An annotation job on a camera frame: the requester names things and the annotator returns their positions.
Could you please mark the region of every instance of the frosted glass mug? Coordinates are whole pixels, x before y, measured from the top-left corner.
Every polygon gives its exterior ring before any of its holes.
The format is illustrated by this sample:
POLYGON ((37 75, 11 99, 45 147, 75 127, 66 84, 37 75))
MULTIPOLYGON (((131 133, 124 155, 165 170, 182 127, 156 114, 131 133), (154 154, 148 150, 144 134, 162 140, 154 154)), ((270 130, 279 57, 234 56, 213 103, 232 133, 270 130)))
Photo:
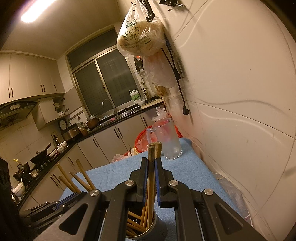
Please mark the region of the frosted glass mug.
POLYGON ((157 141, 162 143, 162 152, 166 159, 174 160, 182 155, 183 150, 172 118, 158 120, 154 122, 152 128, 147 129, 148 143, 151 143, 152 132, 155 132, 157 141))

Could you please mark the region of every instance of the seasoning bottle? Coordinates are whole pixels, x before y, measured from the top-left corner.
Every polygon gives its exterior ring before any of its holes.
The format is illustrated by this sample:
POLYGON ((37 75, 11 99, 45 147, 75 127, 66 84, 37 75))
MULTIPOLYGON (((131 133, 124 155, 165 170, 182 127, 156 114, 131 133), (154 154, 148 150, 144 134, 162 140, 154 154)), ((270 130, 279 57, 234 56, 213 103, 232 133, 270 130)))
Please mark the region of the seasoning bottle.
POLYGON ((13 159, 16 163, 17 163, 17 168, 22 171, 24 170, 25 168, 22 166, 22 163, 18 161, 18 159, 13 159))

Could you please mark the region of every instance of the table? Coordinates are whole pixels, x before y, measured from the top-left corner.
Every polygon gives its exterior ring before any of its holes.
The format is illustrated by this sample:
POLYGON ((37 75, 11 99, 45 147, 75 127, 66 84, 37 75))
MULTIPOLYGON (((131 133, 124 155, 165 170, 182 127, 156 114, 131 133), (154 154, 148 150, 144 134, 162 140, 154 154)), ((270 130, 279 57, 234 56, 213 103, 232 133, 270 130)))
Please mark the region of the table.
MULTIPOLYGON (((163 168, 170 170, 173 173, 174 179, 185 183, 190 189, 202 191, 206 188, 211 188, 229 206, 239 213, 238 208, 232 202, 229 195, 222 189, 219 182, 214 178, 205 163, 196 155, 191 147, 191 141, 186 138, 180 138, 180 143, 183 149, 182 156, 172 161, 168 161, 164 156, 162 156, 161 160, 163 168)), ((100 191, 107 191, 113 189, 117 184, 128 180, 131 171, 140 168, 142 157, 148 157, 148 152, 146 151, 127 159, 89 170, 87 171, 87 174, 97 189, 100 191)), ((78 173, 77 175, 85 180, 82 173, 78 173)), ((74 178, 72 181, 79 187, 80 190, 86 191, 74 178)), ((72 194, 72 192, 67 188, 60 200, 70 194, 72 194)), ((157 206, 156 200, 154 209, 159 218, 166 223, 168 228, 168 235, 165 241, 177 240, 174 209, 161 209, 157 206)))

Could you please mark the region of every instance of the frying pan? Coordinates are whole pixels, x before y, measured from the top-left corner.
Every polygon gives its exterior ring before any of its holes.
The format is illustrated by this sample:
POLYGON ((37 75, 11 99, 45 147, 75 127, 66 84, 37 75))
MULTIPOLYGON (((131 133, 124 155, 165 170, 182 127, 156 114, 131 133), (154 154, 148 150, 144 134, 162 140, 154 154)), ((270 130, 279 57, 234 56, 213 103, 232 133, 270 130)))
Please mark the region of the frying pan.
POLYGON ((34 156, 32 159, 31 159, 31 162, 34 163, 34 164, 38 164, 39 162, 41 161, 45 161, 46 158, 48 158, 47 156, 47 149, 50 147, 50 143, 47 145, 47 147, 42 151, 42 152, 36 152, 36 156, 34 156))

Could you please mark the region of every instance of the kitchen cabinet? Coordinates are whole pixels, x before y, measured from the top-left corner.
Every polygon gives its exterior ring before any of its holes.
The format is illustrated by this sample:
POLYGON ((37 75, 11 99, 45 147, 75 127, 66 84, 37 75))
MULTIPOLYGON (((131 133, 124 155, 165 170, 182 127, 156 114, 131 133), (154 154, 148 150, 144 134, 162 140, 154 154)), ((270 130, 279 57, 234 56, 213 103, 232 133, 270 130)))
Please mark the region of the kitchen cabinet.
POLYGON ((10 54, 0 54, 0 104, 11 101, 9 63, 10 54))
POLYGON ((22 99, 30 96, 26 77, 25 55, 11 54, 9 85, 11 100, 22 99))
POLYGON ((45 202, 53 202, 60 199, 64 190, 53 179, 50 173, 47 173, 45 177, 39 182, 37 187, 32 191, 31 196, 39 204, 45 202))
POLYGON ((25 56, 26 60, 26 77, 30 96, 42 95, 45 92, 41 85, 38 58, 33 56, 25 56))
POLYGON ((38 99, 39 105, 32 111, 32 116, 38 130, 59 118, 51 97, 38 99))
POLYGON ((31 197, 31 195, 28 196, 26 199, 26 202, 23 204, 23 206, 20 209, 20 212, 31 209, 33 207, 39 206, 39 203, 35 201, 34 198, 31 197))
POLYGON ((95 134, 94 138, 109 162, 111 162, 112 158, 116 154, 123 155, 127 152, 127 149, 115 126, 109 127, 108 129, 95 134))
POLYGON ((136 138, 146 128, 140 115, 120 122, 115 127, 128 150, 134 147, 136 138))
POLYGON ((73 146, 65 155, 67 160, 70 162, 70 164, 73 166, 76 172, 81 172, 79 167, 76 164, 76 160, 79 159, 81 162, 82 167, 85 171, 88 171, 92 169, 91 165, 83 155, 82 151, 80 150, 79 146, 76 144, 73 146))
POLYGON ((65 89, 59 74, 59 68, 55 60, 48 60, 50 77, 54 87, 54 93, 65 93, 65 89))
POLYGON ((56 93, 52 83, 50 61, 49 59, 38 58, 38 69, 44 94, 56 93))
MULTIPOLYGON (((70 171, 72 171, 74 174, 76 174, 77 172, 75 171, 74 167, 69 163, 69 161, 67 160, 66 157, 62 157, 57 164, 60 164, 62 169, 65 171, 65 173, 72 178, 72 176, 69 174, 70 171)), ((63 174, 61 173, 61 171, 59 170, 59 168, 57 167, 57 164, 51 168, 51 170, 49 171, 49 173, 51 174, 51 176, 53 177, 53 179, 56 181, 56 183, 63 189, 66 189, 66 185, 64 183, 62 183, 62 181, 59 179, 59 176, 63 176, 63 174)))
POLYGON ((109 164, 108 159, 102 152, 94 136, 91 136, 79 142, 78 146, 88 162, 91 164, 92 168, 97 168, 109 164))

